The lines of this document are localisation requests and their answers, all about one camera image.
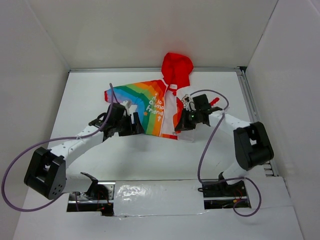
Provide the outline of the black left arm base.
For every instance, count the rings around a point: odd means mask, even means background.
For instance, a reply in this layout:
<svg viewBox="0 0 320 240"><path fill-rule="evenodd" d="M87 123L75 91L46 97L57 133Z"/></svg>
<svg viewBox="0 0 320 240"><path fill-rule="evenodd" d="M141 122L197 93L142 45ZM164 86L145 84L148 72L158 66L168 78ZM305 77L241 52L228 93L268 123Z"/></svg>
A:
<svg viewBox="0 0 320 240"><path fill-rule="evenodd" d="M70 192L66 211L75 212L98 212L102 216L114 215L114 197L116 183L114 181L98 180L94 176L81 172L84 177L84 191Z"/></svg>

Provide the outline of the rainbow white red kids jacket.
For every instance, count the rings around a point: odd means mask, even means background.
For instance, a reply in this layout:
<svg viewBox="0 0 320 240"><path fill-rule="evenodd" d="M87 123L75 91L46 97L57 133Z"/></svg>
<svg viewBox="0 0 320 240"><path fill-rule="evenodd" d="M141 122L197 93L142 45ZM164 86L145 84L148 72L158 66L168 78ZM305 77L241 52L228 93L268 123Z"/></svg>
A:
<svg viewBox="0 0 320 240"><path fill-rule="evenodd" d="M144 134L177 140L181 132L174 128L177 98L190 95L186 91L193 69L189 57L169 52L162 62L161 79L114 86L104 92L104 100L110 104L131 101L137 105Z"/></svg>

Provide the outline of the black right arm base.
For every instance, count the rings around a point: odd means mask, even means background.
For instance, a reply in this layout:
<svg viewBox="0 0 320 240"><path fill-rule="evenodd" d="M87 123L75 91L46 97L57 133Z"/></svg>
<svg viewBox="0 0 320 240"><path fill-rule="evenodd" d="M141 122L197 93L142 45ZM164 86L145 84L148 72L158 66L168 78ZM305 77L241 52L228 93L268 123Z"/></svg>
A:
<svg viewBox="0 0 320 240"><path fill-rule="evenodd" d="M205 210L250 208L247 189L243 179L235 181L223 181L222 173L218 179L203 180L197 190L203 196Z"/></svg>

